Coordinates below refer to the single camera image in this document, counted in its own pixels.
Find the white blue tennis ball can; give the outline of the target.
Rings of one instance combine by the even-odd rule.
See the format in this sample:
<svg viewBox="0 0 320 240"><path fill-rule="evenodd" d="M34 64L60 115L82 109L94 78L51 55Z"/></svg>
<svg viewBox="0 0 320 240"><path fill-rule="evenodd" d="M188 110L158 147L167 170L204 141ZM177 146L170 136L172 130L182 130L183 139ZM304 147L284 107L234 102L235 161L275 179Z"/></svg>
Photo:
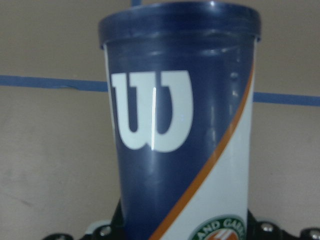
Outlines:
<svg viewBox="0 0 320 240"><path fill-rule="evenodd" d="M98 25L126 240L244 240L260 14L140 5Z"/></svg>

